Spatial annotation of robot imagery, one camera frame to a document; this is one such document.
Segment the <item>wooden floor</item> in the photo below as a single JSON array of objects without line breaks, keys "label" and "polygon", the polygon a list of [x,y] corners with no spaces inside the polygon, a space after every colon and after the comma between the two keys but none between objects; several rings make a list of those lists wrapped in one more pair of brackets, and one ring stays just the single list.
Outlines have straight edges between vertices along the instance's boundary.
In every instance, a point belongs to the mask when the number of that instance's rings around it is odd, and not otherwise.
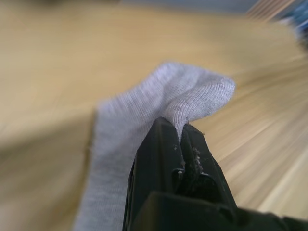
[{"label": "wooden floor", "polygon": [[0,2],[0,230],[70,230],[101,99],[175,60],[234,78],[193,122],[238,205],[308,218],[308,61],[282,25],[70,2]]}]

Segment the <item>gray sock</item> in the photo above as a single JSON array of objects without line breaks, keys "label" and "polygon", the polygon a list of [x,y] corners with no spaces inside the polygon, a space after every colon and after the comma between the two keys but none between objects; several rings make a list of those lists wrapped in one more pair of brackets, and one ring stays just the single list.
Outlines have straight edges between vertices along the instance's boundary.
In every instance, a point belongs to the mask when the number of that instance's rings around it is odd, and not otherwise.
[{"label": "gray sock", "polygon": [[90,176],[74,231],[122,230],[128,175],[154,120],[163,116],[181,137],[186,123],[221,108],[234,88],[219,74],[165,63],[141,84],[100,104]]}]

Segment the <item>fabric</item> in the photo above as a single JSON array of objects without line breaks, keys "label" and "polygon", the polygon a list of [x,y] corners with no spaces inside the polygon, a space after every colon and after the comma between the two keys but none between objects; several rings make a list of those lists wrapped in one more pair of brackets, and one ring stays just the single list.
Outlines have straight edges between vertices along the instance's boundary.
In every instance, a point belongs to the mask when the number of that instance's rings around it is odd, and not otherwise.
[{"label": "fabric", "polygon": [[234,88],[234,82],[222,75],[165,63],[133,89],[102,102],[94,128],[90,175],[74,230],[122,230],[128,175],[154,120],[166,118],[181,137],[186,123],[221,108]]}]

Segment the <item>floor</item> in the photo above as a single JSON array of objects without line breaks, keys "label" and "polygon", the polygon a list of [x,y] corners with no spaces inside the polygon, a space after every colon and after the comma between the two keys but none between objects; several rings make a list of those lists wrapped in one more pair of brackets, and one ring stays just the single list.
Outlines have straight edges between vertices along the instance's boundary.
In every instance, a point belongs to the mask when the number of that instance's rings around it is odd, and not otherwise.
[{"label": "floor", "polygon": [[0,3],[0,229],[71,229],[94,108],[175,60],[228,76],[233,100],[193,122],[238,205],[308,218],[307,59],[292,32],[160,8]]}]

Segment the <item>ribbed knit fabric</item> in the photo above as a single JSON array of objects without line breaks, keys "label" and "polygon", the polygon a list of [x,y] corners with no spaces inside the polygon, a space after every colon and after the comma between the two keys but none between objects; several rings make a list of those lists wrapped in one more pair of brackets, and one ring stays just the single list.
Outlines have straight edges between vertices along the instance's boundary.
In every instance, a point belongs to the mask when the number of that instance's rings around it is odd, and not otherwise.
[{"label": "ribbed knit fabric", "polygon": [[134,156],[154,120],[183,126],[225,105],[234,82],[180,63],[164,63],[126,93],[98,106],[92,163],[74,231],[120,231],[128,175]]}]

